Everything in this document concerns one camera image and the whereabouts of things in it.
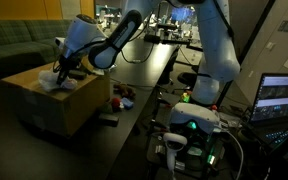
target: couch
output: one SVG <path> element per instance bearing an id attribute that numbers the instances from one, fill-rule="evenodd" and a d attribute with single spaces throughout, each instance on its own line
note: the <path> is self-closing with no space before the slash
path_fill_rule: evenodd
<path id="1" fill-rule="evenodd" d="M 55 37 L 66 37 L 71 20 L 0 20 L 0 58 L 38 52 L 46 63 L 59 54 Z"/>

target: wooden panel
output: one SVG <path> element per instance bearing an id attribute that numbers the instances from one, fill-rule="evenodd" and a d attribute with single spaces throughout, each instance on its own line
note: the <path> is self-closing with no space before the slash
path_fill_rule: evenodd
<path id="1" fill-rule="evenodd" d="M 62 7 L 60 0 L 44 0 L 48 19 L 62 19 Z"/>
<path id="2" fill-rule="evenodd" d="M 0 0 L 0 19 L 47 19 L 44 0 Z"/>
<path id="3" fill-rule="evenodd" d="M 95 0 L 80 0 L 80 1 L 81 1 L 81 13 L 94 18 Z"/>

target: cardboard box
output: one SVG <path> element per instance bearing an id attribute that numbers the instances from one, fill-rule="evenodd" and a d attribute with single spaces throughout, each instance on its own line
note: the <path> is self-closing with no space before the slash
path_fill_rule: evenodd
<path id="1" fill-rule="evenodd" d="M 19 120 L 70 137 L 110 99 L 109 74 L 89 75 L 78 80 L 74 90 L 46 92 L 38 82 L 38 73 L 50 70 L 52 66 L 53 63 L 47 64 L 1 81 Z"/>

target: laptop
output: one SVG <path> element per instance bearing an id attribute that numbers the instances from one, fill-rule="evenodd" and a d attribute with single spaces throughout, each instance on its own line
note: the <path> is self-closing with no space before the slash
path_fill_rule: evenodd
<path id="1" fill-rule="evenodd" d="M 262 74 L 247 127 L 272 149 L 288 136 L 288 74 Z"/>

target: floor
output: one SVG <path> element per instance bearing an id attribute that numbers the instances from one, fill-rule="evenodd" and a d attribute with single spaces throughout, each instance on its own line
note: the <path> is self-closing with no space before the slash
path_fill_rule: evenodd
<path id="1" fill-rule="evenodd" d="M 181 50 L 183 54 L 179 53 L 178 61 L 198 64 L 199 53 L 184 47 Z M 164 86 L 169 92 L 174 88 L 184 86 L 176 79 L 177 75 L 184 71 L 192 70 L 190 66 L 175 64 L 174 71 L 171 73 L 174 84 Z M 152 114 L 152 103 L 154 103 L 155 97 L 155 94 L 151 96 L 142 112 L 141 118 L 138 120 L 137 125 L 140 128 L 140 134 L 130 134 L 108 175 L 108 179 L 146 178 L 146 130 Z M 230 108 L 230 105 L 245 109 L 249 103 L 233 83 L 222 104 L 227 109 Z M 79 145 L 78 147 L 84 147 L 83 145 L 87 144 L 85 141 L 87 140 L 80 139 L 76 143 Z M 91 179 L 90 174 L 87 173 L 87 169 L 92 168 L 87 166 L 89 161 L 87 155 L 85 155 L 87 153 L 83 149 L 72 148 L 72 146 L 61 146 L 60 142 L 47 142 L 43 138 L 30 134 L 17 121 L 10 108 L 6 105 L 4 97 L 0 95 L 0 179 Z M 179 174 L 177 176 L 178 179 L 191 179 Z M 169 173 L 166 169 L 158 171 L 156 179 L 163 180 L 168 178 Z"/>

